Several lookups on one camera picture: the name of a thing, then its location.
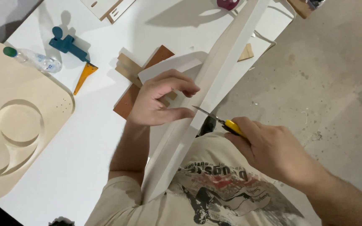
person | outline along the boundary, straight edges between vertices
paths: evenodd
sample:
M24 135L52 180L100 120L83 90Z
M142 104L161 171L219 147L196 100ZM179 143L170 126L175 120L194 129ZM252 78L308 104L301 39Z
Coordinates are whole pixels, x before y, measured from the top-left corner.
M196 138L166 192L141 205L150 126L194 117L157 100L172 90L190 98L199 87L172 69L141 88L87 226L309 225L272 180L303 192L323 225L362 226L361 191L312 159L286 127L247 117L233 119L247 139L216 132Z

plastic water bottle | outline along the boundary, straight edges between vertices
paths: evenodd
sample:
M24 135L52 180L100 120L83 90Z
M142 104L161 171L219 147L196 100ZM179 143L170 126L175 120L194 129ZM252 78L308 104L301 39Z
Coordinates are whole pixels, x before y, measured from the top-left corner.
M30 63L39 71L57 73L62 69L62 63L56 59L48 58L42 54L33 52L30 49L14 49L5 47L4 54L14 58L17 62L24 64Z

white table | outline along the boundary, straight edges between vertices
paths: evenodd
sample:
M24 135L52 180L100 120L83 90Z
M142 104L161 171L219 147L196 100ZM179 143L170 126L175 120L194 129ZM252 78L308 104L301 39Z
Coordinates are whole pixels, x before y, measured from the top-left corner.
M268 8L257 27L271 40L292 20L282 3L274 0L271 5L284 14ZM174 53L208 53L232 20L232 14L218 9L214 0L136 0L113 25L100 22L79 0L45 0L7 44L58 55L63 70L53 76L73 91L84 63L48 46L51 29L61 25L64 36L75 34L74 44L88 50L99 69L75 96L73 116L0 199L0 207L25 226L47 225L60 216L84 225L107 182L108 165L125 124L113 112L130 85L114 70L118 54L124 52L142 66L160 45ZM222 92L227 93L270 45L259 38L250 43L255 57L235 67L233 73L239 76Z

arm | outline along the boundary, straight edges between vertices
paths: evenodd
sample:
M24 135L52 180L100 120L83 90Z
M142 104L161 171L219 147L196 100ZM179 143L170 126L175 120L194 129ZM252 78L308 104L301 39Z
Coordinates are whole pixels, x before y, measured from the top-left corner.
M225 134L260 172L307 195L326 226L362 226L362 192L315 161L284 126L234 118L248 138Z
M145 82L128 116L124 132L110 163L108 180L128 176L142 184L149 155L150 126L193 117L188 108L167 109L157 99L172 90L192 97L199 91L193 80L171 69Z

concrete floor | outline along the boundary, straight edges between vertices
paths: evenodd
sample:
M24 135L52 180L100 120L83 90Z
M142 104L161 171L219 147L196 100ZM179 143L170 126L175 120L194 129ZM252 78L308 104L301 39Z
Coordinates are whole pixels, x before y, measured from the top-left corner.
M362 1L327 1L306 20L297 17L276 41L217 115L289 127L315 159L362 190ZM302 193L277 186L321 225Z

